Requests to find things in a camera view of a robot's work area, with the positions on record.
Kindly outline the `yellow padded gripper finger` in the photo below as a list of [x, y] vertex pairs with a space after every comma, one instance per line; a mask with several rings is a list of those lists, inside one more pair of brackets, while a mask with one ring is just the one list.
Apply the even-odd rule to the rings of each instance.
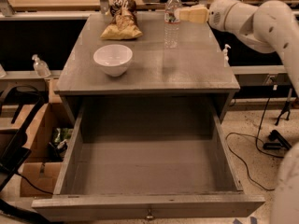
[[209, 11], [206, 7], [183, 7], [176, 12], [176, 18], [180, 21], [190, 21], [193, 23], [205, 23], [208, 20]]

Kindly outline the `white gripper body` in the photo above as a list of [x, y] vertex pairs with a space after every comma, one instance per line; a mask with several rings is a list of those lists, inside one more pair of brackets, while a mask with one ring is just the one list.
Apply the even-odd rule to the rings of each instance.
[[239, 0], [215, 0], [209, 7], [209, 25], [232, 34], [252, 30], [253, 15], [258, 8]]

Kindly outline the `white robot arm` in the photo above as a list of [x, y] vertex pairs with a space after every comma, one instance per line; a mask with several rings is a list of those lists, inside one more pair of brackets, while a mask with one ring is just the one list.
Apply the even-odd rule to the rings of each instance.
[[[208, 22], [218, 31], [235, 35], [251, 49], [276, 52], [299, 94], [299, 25], [285, 3], [269, 0], [253, 6], [238, 0], [216, 0], [210, 7], [181, 8], [175, 18]], [[279, 166], [270, 224], [299, 224], [299, 144], [291, 147]]]

